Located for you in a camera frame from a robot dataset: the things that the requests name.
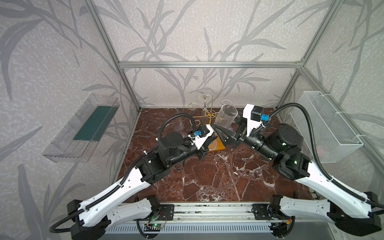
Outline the yellow wooden rack base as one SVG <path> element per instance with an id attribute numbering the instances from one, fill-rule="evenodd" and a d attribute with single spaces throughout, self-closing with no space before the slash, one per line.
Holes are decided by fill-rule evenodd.
<path id="1" fill-rule="evenodd" d="M 218 148 L 216 151 L 210 151 L 210 152 L 217 152 L 217 151 L 223 151 L 225 150 L 225 146 L 224 144 L 222 143 L 221 139 L 219 137 L 216 138 L 217 142 L 218 142 Z"/>

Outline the aluminium frame crossbar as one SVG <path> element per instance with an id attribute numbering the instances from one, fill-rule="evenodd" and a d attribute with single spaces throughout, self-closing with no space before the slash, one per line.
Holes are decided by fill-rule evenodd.
<path id="1" fill-rule="evenodd" d="M 298 69 L 298 62 L 120 62 L 121 69 L 133 68 L 272 68 Z"/>

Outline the amber wine glass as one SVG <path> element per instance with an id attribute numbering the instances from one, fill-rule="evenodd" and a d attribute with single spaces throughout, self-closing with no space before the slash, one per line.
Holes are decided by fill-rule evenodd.
<path id="1" fill-rule="evenodd" d="M 216 151 L 218 148 L 218 142 L 217 140 L 214 140 L 210 145 L 209 145 L 209 151 Z"/>

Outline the green circuit board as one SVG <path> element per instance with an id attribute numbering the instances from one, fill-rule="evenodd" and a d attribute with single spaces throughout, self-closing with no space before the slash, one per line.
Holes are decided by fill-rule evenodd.
<path id="1" fill-rule="evenodd" d="M 147 223 L 146 232 L 160 232 L 165 227 L 165 223 Z"/>

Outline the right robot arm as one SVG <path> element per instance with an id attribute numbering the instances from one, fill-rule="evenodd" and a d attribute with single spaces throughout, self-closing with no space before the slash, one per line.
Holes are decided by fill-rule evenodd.
<path id="1" fill-rule="evenodd" d="M 273 168 L 283 177 L 305 185 L 321 194 L 322 200 L 300 200 L 273 195 L 268 214 L 275 219 L 305 217 L 334 224 L 338 229 L 362 237 L 382 230 L 381 218 L 372 206 L 346 193 L 319 170 L 316 163 L 301 152 L 303 137 L 290 125 L 281 125 L 265 138 L 248 137 L 246 125 L 237 132 L 214 125 L 225 146 L 241 143 L 273 161 Z"/>

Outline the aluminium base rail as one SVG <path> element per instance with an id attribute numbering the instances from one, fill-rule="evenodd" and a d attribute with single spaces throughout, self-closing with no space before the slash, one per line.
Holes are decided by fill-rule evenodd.
<path id="1" fill-rule="evenodd" d="M 322 201 L 293 200 L 282 216 L 274 217 L 267 202 L 166 203 L 158 217 L 124 220 L 107 228 L 108 234 L 216 234 L 268 233 L 286 237 L 300 223 L 334 223 L 328 219 Z M 160 232 L 146 232 L 147 223 L 165 223 Z"/>

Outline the clear plastic wall bin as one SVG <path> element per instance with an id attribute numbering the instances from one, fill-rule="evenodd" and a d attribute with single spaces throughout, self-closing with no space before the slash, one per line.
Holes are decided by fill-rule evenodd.
<path id="1" fill-rule="evenodd" d="M 87 163 L 119 107 L 117 97 L 90 94 L 43 156 L 54 163 Z"/>

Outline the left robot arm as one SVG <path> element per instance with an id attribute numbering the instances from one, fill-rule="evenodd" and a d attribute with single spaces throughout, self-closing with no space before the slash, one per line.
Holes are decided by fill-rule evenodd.
<path id="1" fill-rule="evenodd" d="M 97 240 L 113 227 L 159 214 L 161 205 L 154 196 L 132 204 L 124 201 L 169 175 L 178 163 L 193 156 L 202 160 L 216 138 L 215 131 L 205 126 L 188 140 L 175 132 L 159 139 L 153 151 L 144 154 L 118 182 L 88 200 L 68 204 L 70 214 L 80 211 L 71 216 L 72 239 Z"/>

